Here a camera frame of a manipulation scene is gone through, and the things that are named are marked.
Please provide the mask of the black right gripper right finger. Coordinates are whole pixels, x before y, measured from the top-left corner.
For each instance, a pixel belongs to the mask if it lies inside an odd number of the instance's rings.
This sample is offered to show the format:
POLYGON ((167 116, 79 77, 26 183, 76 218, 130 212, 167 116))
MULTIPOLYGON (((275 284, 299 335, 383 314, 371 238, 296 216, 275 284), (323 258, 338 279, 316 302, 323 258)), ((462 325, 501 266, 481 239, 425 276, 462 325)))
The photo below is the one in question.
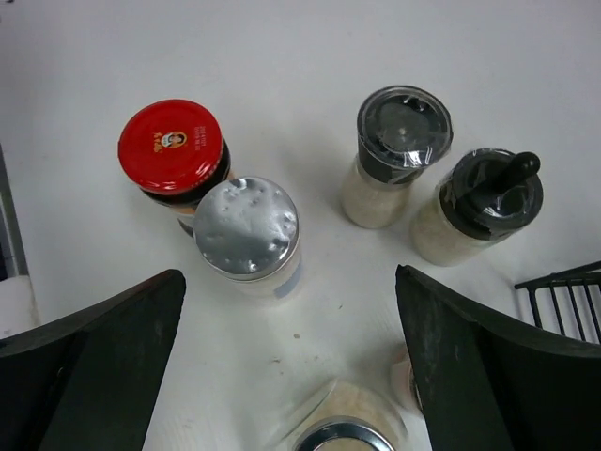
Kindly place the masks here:
POLYGON ((395 277, 433 449, 599 449, 598 345, 511 318, 409 265, 395 277))

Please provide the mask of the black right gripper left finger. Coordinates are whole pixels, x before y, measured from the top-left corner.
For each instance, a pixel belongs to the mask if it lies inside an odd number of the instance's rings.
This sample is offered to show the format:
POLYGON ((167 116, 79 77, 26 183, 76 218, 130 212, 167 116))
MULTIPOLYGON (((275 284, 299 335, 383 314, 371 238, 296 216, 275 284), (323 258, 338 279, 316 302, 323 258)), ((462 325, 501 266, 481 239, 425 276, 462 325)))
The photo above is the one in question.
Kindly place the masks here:
POLYGON ((2 449, 142 449, 185 292, 169 269, 2 339, 2 449))

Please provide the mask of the black knob lid grinder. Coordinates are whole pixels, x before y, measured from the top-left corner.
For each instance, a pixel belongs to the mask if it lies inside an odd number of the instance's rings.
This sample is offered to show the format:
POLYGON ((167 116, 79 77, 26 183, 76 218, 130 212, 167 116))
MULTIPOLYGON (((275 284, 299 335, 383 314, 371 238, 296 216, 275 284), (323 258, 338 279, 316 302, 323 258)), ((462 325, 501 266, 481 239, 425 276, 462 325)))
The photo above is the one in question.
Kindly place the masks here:
POLYGON ((533 152, 478 148, 465 154, 413 217, 409 232, 428 262, 454 266, 530 225, 544 188, 533 152))

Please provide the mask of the silver lid white bottle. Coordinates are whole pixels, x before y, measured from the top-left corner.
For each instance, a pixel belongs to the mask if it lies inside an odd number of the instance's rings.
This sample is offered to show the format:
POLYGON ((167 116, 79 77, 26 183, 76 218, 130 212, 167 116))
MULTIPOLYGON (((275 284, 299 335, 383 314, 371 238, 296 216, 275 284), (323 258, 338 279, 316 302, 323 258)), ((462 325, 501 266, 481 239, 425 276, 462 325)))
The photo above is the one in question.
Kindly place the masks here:
POLYGON ((193 239, 206 264, 251 297, 282 300, 301 279, 301 219, 289 194, 269 179, 213 187, 196 208, 193 239))

